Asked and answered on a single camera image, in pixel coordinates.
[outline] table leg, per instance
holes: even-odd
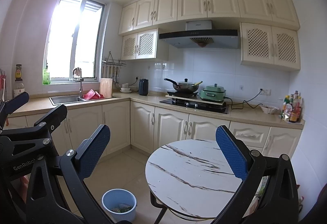
[[[154,206],[154,207],[157,207],[157,208],[161,208],[161,211],[156,219],[156,221],[154,222],[154,224],[159,224],[159,222],[161,221],[161,219],[163,218],[164,214],[166,213],[167,211],[167,207],[165,207],[164,205],[162,204],[158,204],[157,203],[157,199],[155,198],[155,196],[153,195],[153,193],[150,191],[150,201],[151,201],[151,204]]]

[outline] window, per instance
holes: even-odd
[[[95,78],[96,52],[104,5],[92,0],[60,0],[49,32],[46,62],[51,79],[68,81],[75,67]]]

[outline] faucet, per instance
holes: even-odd
[[[80,67],[76,67],[73,69],[73,79],[75,81],[79,81],[80,82],[80,98],[83,98],[83,87],[82,87],[82,81],[84,81],[84,79],[82,78],[82,68]]]

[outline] blue trash bin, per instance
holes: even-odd
[[[119,208],[119,204],[121,203],[132,206],[132,209],[125,213],[116,213],[110,210]],[[117,222],[121,220],[133,222],[136,217],[136,197],[130,191],[124,189],[111,189],[102,196],[102,205],[110,212]]]

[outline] utensil rack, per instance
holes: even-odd
[[[112,57],[111,51],[109,52],[108,58],[102,61],[103,65],[112,65],[112,66],[119,66],[120,68],[122,66],[126,66],[126,62],[121,60],[116,60]]]

